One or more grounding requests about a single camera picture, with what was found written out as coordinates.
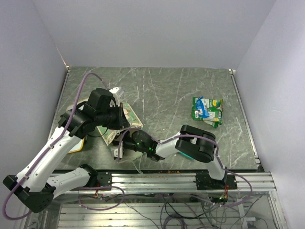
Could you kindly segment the green paper bag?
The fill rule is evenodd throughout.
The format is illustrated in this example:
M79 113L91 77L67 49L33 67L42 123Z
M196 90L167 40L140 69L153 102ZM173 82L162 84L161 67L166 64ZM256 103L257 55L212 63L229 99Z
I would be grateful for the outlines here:
M139 119L138 115L136 114L136 112L134 111L134 109L132 108L132 106L128 102L124 102L123 107L125 109L126 114L128 115L128 121L130 123L129 128L142 129L143 124L142 124L141 120ZM97 130L101 134L105 144L107 145L107 147L110 151L111 146L118 146L119 141L121 139L121 134L129 128L113 130L113 129L109 129L109 128L106 128L103 126L98 126Z

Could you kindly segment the blue snack packet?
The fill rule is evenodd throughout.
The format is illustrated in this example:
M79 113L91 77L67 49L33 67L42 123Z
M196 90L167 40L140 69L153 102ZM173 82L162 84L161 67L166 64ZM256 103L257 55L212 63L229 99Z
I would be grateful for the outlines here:
M197 98L195 102L195 117L208 118L209 116L205 99L203 97Z

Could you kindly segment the teal white snack packet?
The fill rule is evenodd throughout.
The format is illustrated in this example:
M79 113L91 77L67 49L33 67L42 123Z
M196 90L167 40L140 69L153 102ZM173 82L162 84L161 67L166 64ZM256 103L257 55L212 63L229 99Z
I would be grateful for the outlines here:
M180 153L181 155L183 155L184 157L190 159L190 160L194 160L194 158L192 158L191 156L189 156L189 155L187 155L187 154L185 154L185 153L183 153L183 152L179 152L179 153Z

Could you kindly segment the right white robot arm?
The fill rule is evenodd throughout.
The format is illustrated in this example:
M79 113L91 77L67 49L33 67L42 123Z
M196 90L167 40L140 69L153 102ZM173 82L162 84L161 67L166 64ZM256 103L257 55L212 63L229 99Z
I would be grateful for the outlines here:
M121 134L117 158L125 149L146 154L154 161L164 160L180 152L205 164L214 188L222 188L227 183L227 171L218 156L216 137L202 129L183 125L174 136L157 140L141 129L129 128Z

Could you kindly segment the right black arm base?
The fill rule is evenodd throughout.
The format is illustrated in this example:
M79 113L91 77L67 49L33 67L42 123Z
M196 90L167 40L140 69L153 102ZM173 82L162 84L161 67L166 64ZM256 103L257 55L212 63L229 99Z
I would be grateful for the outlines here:
M195 176L197 190L224 190L227 187L229 190L237 189L237 182L234 175L224 174L224 179L216 180L209 176L207 171L197 173Z

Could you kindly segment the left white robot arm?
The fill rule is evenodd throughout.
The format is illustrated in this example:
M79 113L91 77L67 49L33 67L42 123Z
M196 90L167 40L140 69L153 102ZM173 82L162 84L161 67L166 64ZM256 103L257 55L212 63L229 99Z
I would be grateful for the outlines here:
M53 135L35 158L3 184L33 213L44 210L57 196L75 188L93 189L98 172L87 164L72 172L51 177L63 158L97 126L108 130L129 127L120 97L121 87L97 88L88 100L77 103L62 116Z

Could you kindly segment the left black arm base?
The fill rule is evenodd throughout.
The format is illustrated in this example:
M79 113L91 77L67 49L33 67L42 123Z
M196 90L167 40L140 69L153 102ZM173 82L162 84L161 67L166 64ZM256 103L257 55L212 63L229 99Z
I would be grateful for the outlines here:
M73 190L111 190L112 177L106 172L89 173L89 180L84 186L75 187Z

